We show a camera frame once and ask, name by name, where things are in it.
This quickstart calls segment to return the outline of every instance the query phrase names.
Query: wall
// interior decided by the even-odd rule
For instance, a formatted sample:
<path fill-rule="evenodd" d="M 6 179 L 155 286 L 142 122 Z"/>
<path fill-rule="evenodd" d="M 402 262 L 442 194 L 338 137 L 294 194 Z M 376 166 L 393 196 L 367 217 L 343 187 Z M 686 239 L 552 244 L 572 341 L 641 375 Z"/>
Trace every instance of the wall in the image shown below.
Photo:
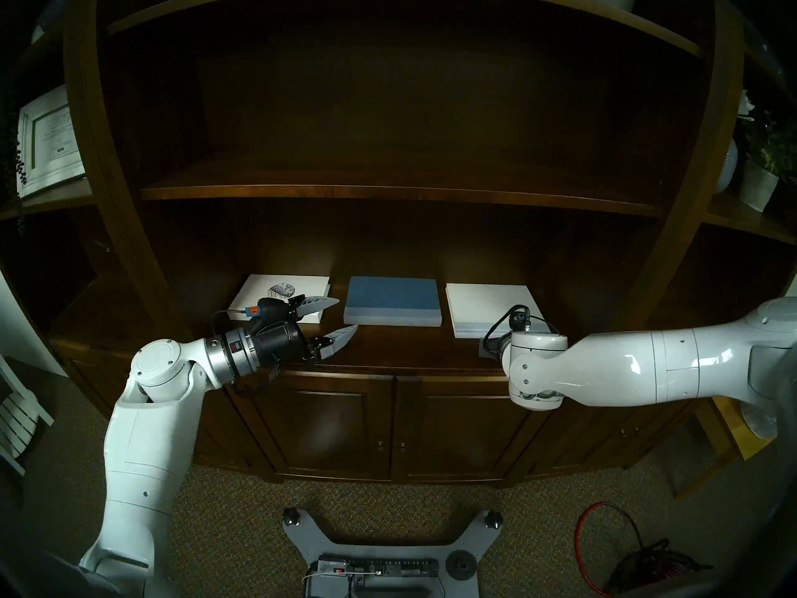
<path fill-rule="evenodd" d="M 61 365 L 56 362 L 28 323 L 2 275 L 0 275 L 0 355 L 66 377 Z"/>

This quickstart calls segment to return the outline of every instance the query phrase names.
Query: red cable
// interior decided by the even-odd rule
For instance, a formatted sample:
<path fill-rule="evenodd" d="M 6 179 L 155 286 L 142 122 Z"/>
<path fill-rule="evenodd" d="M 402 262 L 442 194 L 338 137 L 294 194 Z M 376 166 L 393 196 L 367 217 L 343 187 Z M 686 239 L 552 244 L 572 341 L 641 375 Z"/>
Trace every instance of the red cable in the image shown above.
<path fill-rule="evenodd" d="M 592 504 L 589 508 L 584 510 L 579 517 L 579 522 L 575 526 L 575 560 L 579 563 L 579 570 L 581 571 L 581 576 L 584 577 L 584 581 L 587 582 L 595 592 L 600 594 L 601 596 L 611 596 L 611 594 L 607 594 L 602 589 L 599 589 L 597 585 L 595 585 L 591 580 L 590 577 L 587 575 L 587 570 L 584 568 L 584 562 L 581 561 L 581 552 L 579 550 L 579 534 L 581 533 L 581 525 L 584 523 L 584 519 L 587 518 L 587 515 L 592 512 L 595 508 L 600 508 L 602 505 L 609 505 L 612 508 L 614 506 L 612 504 L 606 503 L 605 501 L 598 501 L 597 503 Z"/>

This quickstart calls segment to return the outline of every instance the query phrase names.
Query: black caster wheel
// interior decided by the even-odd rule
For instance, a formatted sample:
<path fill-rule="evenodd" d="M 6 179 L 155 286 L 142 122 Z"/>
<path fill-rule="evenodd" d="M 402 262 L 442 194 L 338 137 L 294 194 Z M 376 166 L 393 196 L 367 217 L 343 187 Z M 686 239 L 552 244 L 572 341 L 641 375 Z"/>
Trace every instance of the black caster wheel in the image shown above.
<path fill-rule="evenodd" d="M 296 508 L 285 508 L 282 511 L 282 522 L 286 525 L 298 525 L 300 518 L 299 510 Z"/>

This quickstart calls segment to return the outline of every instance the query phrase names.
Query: picture frame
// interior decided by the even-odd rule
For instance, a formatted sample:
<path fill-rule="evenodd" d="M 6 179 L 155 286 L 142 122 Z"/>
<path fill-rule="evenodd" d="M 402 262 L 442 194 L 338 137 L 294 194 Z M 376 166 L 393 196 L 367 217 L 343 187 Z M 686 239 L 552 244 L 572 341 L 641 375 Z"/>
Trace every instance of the picture frame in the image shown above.
<path fill-rule="evenodd" d="M 20 198 L 85 175 L 65 85 L 20 109 L 18 136 L 26 174 L 25 184 L 17 174 Z"/>

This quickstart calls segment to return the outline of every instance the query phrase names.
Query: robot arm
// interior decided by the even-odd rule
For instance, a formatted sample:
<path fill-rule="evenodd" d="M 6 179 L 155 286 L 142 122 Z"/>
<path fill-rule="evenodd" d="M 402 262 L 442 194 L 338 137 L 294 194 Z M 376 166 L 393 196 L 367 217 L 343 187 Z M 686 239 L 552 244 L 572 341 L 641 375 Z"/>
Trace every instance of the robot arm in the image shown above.
<path fill-rule="evenodd" d="M 569 349 L 565 336 L 522 329 L 502 361 L 510 397 L 532 410 L 555 409 L 564 396 L 622 407 L 722 395 L 774 412 L 768 380 L 795 342 L 797 298 L 782 297 L 729 324 L 592 334 Z"/>
<path fill-rule="evenodd" d="M 306 339 L 297 322 L 336 303 L 263 298 L 246 328 L 188 344 L 156 340 L 136 353 L 105 435 L 103 524 L 81 559 L 88 580 L 110 581 L 126 596 L 177 595 L 167 576 L 171 507 L 191 466 L 205 393 L 282 358 L 331 356 L 357 326 Z"/>

